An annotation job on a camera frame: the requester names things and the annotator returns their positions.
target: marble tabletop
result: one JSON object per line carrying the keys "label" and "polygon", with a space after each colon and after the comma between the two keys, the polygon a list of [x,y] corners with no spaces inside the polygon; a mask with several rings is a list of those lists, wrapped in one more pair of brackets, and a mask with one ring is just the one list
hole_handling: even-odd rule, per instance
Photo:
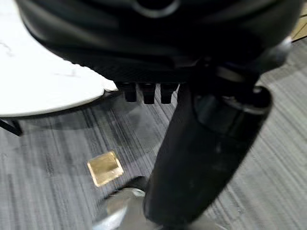
{"label": "marble tabletop", "polygon": [[14,1],[0,1],[0,117],[56,112],[117,90],[114,82],[42,47],[25,29]]}

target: gold metal plate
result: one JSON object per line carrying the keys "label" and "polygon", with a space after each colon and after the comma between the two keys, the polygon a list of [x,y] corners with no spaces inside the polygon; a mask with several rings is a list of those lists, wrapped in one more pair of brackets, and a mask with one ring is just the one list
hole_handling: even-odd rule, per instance
{"label": "gold metal plate", "polygon": [[87,166],[97,187],[103,186],[124,173],[113,151],[91,159],[88,161]]}

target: chair seat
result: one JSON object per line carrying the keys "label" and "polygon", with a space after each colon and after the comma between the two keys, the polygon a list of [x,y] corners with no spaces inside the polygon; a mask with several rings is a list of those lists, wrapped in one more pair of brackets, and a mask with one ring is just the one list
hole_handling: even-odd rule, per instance
{"label": "chair seat", "polygon": [[[113,81],[155,83],[189,81],[203,56],[256,59],[290,34],[302,6],[302,0],[16,2],[32,36],[56,55]],[[141,2],[177,6],[152,18],[138,10]]]}

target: striped carpet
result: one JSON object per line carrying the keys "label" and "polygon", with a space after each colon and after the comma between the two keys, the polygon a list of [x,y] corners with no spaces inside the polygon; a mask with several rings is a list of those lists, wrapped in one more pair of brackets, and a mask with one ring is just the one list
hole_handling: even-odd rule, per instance
{"label": "striped carpet", "polygon": [[[206,211],[234,230],[307,230],[307,40],[261,83],[275,97],[266,126],[235,177]],[[73,114],[0,130],[0,229],[89,230],[97,203],[150,174],[175,108],[122,97]],[[86,161],[115,150],[124,175],[96,188]]]}

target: white marble table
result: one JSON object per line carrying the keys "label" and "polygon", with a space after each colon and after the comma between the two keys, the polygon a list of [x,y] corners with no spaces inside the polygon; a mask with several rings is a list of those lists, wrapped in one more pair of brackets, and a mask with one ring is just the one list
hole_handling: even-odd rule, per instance
{"label": "white marble table", "polygon": [[112,81],[42,47],[25,29],[14,2],[0,1],[0,117],[57,112],[117,90]]}

